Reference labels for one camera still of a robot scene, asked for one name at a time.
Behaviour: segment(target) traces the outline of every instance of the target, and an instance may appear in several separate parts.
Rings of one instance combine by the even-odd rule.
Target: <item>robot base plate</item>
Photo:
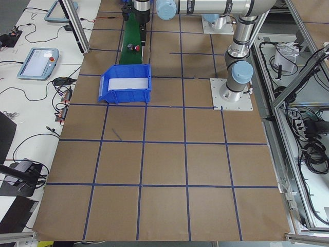
[[[231,18],[229,16],[226,17],[226,21],[230,22]],[[225,24],[223,28],[221,29],[215,29],[209,26],[209,23],[202,18],[202,26],[204,28],[204,33],[206,34],[223,34],[223,35],[233,35],[233,27],[232,24]]]
[[[227,102],[220,96],[220,88],[224,83],[226,83],[226,80],[227,79],[221,78],[210,79],[212,103],[214,106],[214,110],[223,109],[223,111],[252,111],[253,108],[249,94],[244,94],[242,98],[235,103]]]

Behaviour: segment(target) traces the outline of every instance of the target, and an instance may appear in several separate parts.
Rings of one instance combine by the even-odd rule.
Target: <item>tablet screen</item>
[[[52,53],[52,50],[34,50],[25,65],[22,75],[41,76],[49,62],[49,58],[52,57]]]
[[[56,3],[54,9],[51,11],[49,18],[56,18],[56,19],[65,19],[65,14],[59,2]]]

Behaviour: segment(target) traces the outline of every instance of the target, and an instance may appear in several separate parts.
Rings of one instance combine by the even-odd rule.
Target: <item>white table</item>
[[[49,9],[54,0],[31,0],[27,7],[35,7],[41,9]],[[92,20],[96,17],[101,0],[76,0],[78,3],[78,15],[79,17]],[[38,13],[33,20],[31,19],[31,13]],[[34,23],[37,31],[31,34],[28,39],[31,41],[36,40],[48,40],[56,37],[57,31],[62,23],[48,23],[44,21],[45,13],[39,10],[27,9],[17,22],[17,26],[21,24]],[[83,21],[84,28],[92,29],[93,23]],[[0,52],[0,61],[14,60],[23,62],[32,47],[45,47],[45,48],[57,48],[60,51],[60,58],[52,75],[46,81],[35,80],[20,80],[16,77],[21,64],[0,64],[0,92],[8,87],[18,87],[23,89],[27,97],[30,99],[40,99],[46,94],[46,84],[56,77],[69,76],[75,71],[83,61],[83,55],[80,53],[78,45],[75,41],[72,32],[67,32],[62,28],[59,31],[59,37],[55,40],[45,43],[30,44],[24,36],[34,30],[33,25],[22,26],[20,28],[23,31],[23,36],[14,48],[6,48]],[[91,31],[85,31],[87,38],[90,38]],[[72,78],[78,77],[79,71],[77,71]],[[48,97],[42,101],[30,102],[25,97],[23,92],[10,89],[0,94],[0,111],[18,112],[19,116],[15,117],[13,121],[17,124],[16,134],[9,150],[8,159],[11,159],[15,148],[27,137],[39,134],[50,133],[46,130],[46,126],[55,128],[57,133],[61,133],[62,127],[59,123],[54,121],[54,109],[51,105],[52,97],[55,94],[53,86],[48,86]],[[60,102],[60,96],[56,95],[54,103]],[[56,151],[58,139],[49,135],[42,135],[34,137],[26,141],[17,151],[15,158],[23,159],[28,158],[31,160],[39,161],[45,164],[49,169]],[[6,161],[5,165],[10,165],[11,161]],[[0,174],[0,180],[3,180],[5,176]],[[43,189],[35,190],[31,199],[41,201],[43,195]],[[0,220],[4,217],[5,213],[13,203],[15,197],[0,197]],[[27,226],[32,227],[38,208],[32,214]]]

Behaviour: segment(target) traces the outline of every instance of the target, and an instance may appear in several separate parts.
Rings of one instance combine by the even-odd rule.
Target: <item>workbench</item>
[[[148,23],[151,102],[97,102],[118,63],[119,0],[101,2],[33,229],[39,240],[281,241],[289,232],[269,146],[253,111],[215,111],[232,37],[201,16]]]

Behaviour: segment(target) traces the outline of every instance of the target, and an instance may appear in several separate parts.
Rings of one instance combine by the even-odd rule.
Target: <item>green conveyor belt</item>
[[[140,51],[129,51],[128,44],[139,45]],[[125,22],[123,45],[119,64],[141,64],[142,47],[140,42],[139,24],[135,21],[135,15],[130,14],[129,20]]]

